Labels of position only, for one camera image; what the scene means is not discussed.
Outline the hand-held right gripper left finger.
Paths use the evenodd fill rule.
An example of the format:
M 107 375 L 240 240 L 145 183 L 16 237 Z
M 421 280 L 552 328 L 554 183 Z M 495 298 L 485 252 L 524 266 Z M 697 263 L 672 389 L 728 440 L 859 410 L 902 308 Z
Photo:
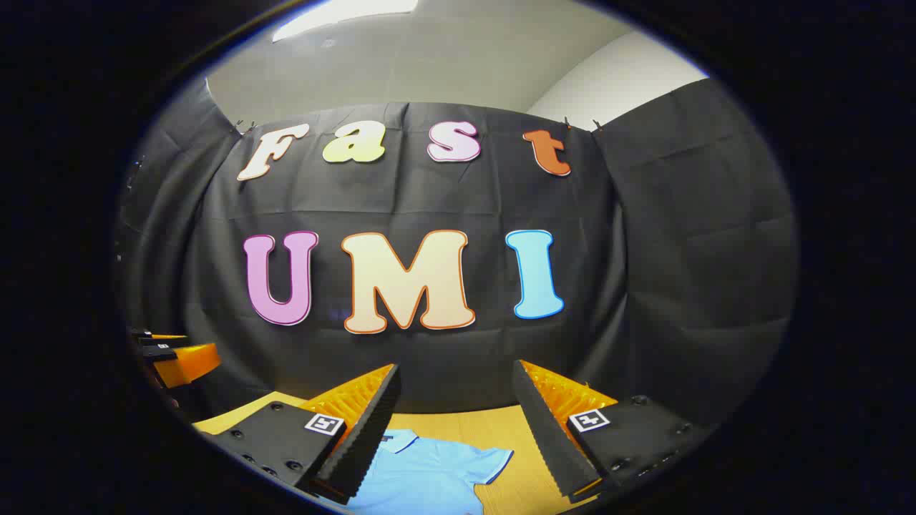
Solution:
M 388 364 L 297 405 L 271 401 L 210 440 L 291 488 L 346 504 L 369 472 L 401 392 Z

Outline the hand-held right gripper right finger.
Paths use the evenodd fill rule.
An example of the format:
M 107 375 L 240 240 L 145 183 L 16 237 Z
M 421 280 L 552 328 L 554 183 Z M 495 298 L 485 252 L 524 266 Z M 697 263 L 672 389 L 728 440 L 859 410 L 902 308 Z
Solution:
M 615 400 L 525 360 L 512 385 L 537 449 L 570 501 L 618 499 L 696 450 L 707 426 L 645 395 Z

